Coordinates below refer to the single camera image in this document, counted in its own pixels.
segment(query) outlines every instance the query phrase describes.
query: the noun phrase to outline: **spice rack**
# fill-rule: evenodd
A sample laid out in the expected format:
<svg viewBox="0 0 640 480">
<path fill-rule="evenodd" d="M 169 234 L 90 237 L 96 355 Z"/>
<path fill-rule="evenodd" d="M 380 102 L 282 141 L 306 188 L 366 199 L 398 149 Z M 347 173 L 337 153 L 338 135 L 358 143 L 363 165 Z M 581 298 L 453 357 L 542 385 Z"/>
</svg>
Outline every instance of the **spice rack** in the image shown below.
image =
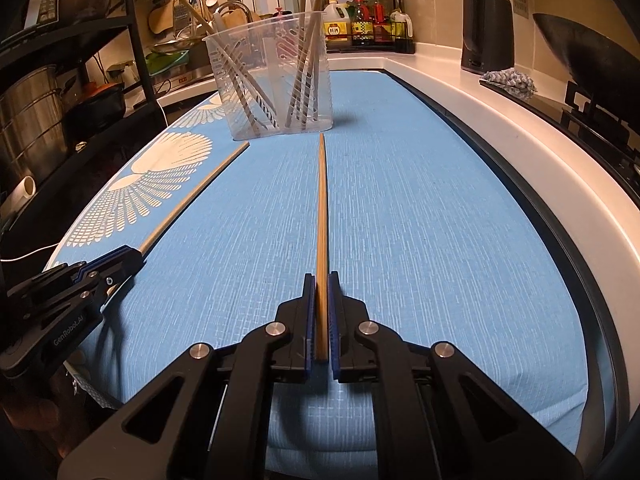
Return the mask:
<svg viewBox="0 0 640 480">
<path fill-rule="evenodd" d="M 389 15 L 394 9 L 402 8 L 402 0 L 378 0 L 383 7 L 385 7 L 385 15 Z M 322 8 L 325 8 L 329 4 L 329 0 L 323 1 Z M 390 43 L 380 44 L 376 41 L 371 41 L 370 44 L 354 44 L 354 34 L 347 34 L 348 40 L 345 41 L 345 45 L 336 45 L 335 41 L 329 41 L 327 43 L 327 52 L 400 52 L 404 54 L 413 54 L 415 52 L 415 45 L 413 40 L 406 40 L 402 38 L 402 41 L 396 41 L 396 37 L 391 35 Z"/>
</svg>

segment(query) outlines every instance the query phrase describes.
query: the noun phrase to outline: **white pipe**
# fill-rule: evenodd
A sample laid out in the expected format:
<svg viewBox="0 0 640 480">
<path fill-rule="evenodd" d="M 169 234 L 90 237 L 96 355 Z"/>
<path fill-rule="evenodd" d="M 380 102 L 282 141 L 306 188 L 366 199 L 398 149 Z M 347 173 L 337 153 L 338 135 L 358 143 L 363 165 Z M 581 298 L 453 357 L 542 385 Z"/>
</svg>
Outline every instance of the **white pipe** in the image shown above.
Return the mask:
<svg viewBox="0 0 640 480">
<path fill-rule="evenodd" d="M 12 213 L 20 211 L 36 194 L 36 183 L 33 177 L 26 176 L 0 206 L 0 218 L 5 219 Z"/>
</svg>

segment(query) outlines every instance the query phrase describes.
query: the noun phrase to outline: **frying pan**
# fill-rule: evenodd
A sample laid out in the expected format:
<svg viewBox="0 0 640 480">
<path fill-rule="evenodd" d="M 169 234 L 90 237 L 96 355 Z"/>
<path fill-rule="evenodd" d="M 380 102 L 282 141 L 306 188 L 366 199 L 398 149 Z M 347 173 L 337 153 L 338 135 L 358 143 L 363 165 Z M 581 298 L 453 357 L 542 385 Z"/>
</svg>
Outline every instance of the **frying pan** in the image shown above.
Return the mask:
<svg viewBox="0 0 640 480">
<path fill-rule="evenodd" d="M 594 102 L 630 124 L 640 124 L 637 57 L 580 23 L 538 12 L 533 19 L 551 51 Z"/>
</svg>

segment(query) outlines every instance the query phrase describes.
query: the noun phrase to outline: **metal screw cap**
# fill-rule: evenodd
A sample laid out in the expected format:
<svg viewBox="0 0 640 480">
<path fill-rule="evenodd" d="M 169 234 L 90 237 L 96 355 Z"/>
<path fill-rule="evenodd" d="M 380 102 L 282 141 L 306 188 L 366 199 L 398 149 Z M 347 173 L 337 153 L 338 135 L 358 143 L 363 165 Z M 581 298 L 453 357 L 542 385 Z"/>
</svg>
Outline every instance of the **metal screw cap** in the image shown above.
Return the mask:
<svg viewBox="0 0 640 480">
<path fill-rule="evenodd" d="M 360 330 L 364 335 L 374 335 L 380 327 L 375 321 L 363 321 L 358 325 L 358 330 Z"/>
<path fill-rule="evenodd" d="M 189 348 L 189 355 L 194 359 L 202 359 L 209 355 L 209 347 L 204 343 L 196 343 Z"/>
<path fill-rule="evenodd" d="M 287 327 L 279 321 L 274 321 L 273 323 L 269 323 L 264 329 L 269 335 L 280 335 L 284 333 Z"/>
<path fill-rule="evenodd" d="M 451 357 L 455 350 L 449 343 L 438 343 L 435 348 L 435 352 L 440 357 Z"/>
</svg>

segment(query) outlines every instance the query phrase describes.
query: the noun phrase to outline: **clear plastic container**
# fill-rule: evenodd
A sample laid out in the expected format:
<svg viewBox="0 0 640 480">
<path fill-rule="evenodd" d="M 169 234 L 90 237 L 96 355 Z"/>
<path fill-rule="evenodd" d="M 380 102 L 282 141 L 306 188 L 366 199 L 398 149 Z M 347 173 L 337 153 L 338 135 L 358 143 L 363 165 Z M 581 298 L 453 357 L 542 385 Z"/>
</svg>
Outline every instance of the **clear plastic container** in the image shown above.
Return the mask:
<svg viewBox="0 0 640 480">
<path fill-rule="evenodd" d="M 235 140 L 334 124 L 321 11 L 248 23 L 205 41 Z"/>
</svg>

